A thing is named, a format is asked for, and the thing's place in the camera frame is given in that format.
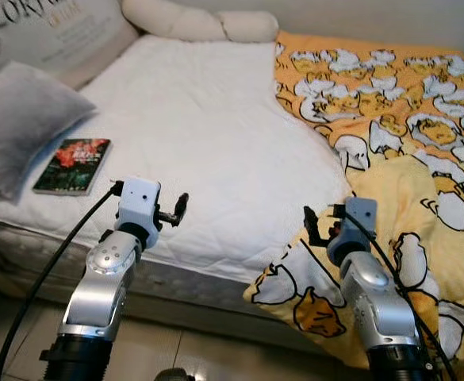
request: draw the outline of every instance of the wall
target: wall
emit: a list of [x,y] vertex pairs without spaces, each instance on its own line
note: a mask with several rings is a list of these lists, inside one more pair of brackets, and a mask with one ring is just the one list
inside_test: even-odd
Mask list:
[[294,33],[464,51],[464,0],[175,0],[207,10],[268,10]]

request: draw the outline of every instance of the mattress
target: mattress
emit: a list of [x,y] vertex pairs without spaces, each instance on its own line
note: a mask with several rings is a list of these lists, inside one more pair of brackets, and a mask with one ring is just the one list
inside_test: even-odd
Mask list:
[[[38,155],[15,203],[0,200],[0,244],[11,247],[9,260],[39,270],[53,252],[46,240],[59,242],[112,181],[136,175],[161,182],[162,210],[190,194],[182,224],[165,226],[144,258],[249,283],[296,233],[304,205],[319,212],[349,190],[324,138],[278,105],[273,67],[274,44],[140,38],[82,89],[98,112]],[[34,194],[69,137],[112,141],[91,193]],[[83,227],[74,240],[82,252],[68,253],[68,268],[80,266],[82,253],[113,226],[117,201]]]

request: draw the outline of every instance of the tiled floor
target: tiled floor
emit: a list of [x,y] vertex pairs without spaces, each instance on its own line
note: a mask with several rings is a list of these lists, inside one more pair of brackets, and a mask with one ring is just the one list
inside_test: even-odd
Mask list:
[[[18,301],[0,299],[0,347]],[[28,314],[6,364],[6,381],[38,380],[41,350],[55,340],[63,307],[38,304]],[[311,356],[146,321],[123,319],[105,381],[150,381],[166,368],[185,368],[197,381],[367,380],[330,357]]]

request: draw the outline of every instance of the pillow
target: pillow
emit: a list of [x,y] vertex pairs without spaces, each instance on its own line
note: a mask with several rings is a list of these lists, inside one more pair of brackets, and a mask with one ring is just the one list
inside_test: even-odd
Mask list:
[[0,2],[0,67],[22,62],[70,87],[95,77],[137,37],[118,0]]
[[14,198],[40,149],[93,109],[42,71],[21,63],[5,66],[0,71],[0,195]]
[[133,24],[160,37],[187,41],[270,42],[278,21],[268,12],[218,12],[169,0],[124,0],[122,11]]

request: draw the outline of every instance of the bed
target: bed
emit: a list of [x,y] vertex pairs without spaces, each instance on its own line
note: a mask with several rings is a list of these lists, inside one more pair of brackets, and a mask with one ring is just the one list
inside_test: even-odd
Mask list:
[[[128,313],[169,324],[317,350],[241,295],[316,211],[349,187],[323,137],[274,96],[274,43],[137,40],[88,86],[89,120],[54,140],[32,164],[18,203],[0,200],[0,290],[24,291],[78,219],[110,187],[138,175],[160,181],[160,204],[190,194],[184,221],[144,253]],[[87,197],[34,194],[60,141],[103,137],[112,151]],[[113,224],[108,201],[41,289],[66,302],[86,251]]]

